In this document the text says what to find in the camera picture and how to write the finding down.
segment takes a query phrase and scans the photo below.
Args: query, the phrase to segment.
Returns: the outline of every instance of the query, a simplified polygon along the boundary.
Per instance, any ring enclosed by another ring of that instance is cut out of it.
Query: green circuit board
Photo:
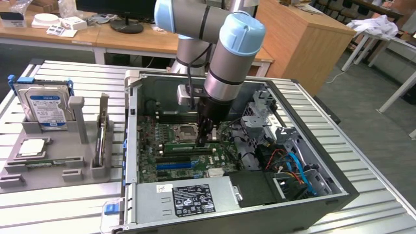
[[[178,132],[178,128],[185,129],[185,133]],[[236,171],[236,148],[232,142],[206,143],[204,147],[194,147],[190,140],[196,124],[158,124],[149,117],[138,120],[138,174],[140,183],[169,181],[177,179],[192,179],[206,177],[209,168],[222,168],[224,172]],[[189,152],[201,151],[206,154],[188,155]],[[166,157],[166,153],[177,153],[177,156]],[[184,162],[157,163],[157,159],[172,159],[189,157],[192,167],[169,170],[157,170],[158,164],[180,164]]]

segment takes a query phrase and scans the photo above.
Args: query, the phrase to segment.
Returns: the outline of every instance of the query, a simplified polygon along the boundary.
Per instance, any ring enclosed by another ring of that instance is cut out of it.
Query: computer monitor
[[[109,23],[121,33],[140,33],[142,26],[129,18],[153,18],[156,0],[76,0],[77,10],[116,14],[125,17]]]

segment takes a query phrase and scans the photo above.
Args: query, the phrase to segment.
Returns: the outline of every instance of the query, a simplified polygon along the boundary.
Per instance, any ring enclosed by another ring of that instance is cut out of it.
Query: light blue joint cap
[[[220,29],[220,41],[225,49],[238,56],[254,55],[262,44],[265,26],[245,12],[234,12],[225,18]]]
[[[186,37],[185,35],[180,35],[178,34],[178,39],[181,39],[181,40],[190,40],[190,39],[193,39],[193,38],[190,38],[190,37]]]
[[[174,33],[173,22],[173,0],[157,0],[154,5],[154,23],[156,26],[170,33]]]

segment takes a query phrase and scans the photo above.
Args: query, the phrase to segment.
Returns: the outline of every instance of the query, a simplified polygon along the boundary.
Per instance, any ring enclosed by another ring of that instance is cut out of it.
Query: cardboard box
[[[14,5],[16,0],[9,0],[9,4]],[[58,9],[57,0],[33,0],[28,6],[28,11],[34,11],[38,13],[50,13]]]

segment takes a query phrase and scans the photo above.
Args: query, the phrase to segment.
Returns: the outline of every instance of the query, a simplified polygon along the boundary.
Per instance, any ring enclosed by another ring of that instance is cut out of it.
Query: white box
[[[69,17],[69,18],[62,18],[60,21],[61,21],[62,26],[72,30],[82,30],[88,27],[86,21],[81,20],[76,16]]]

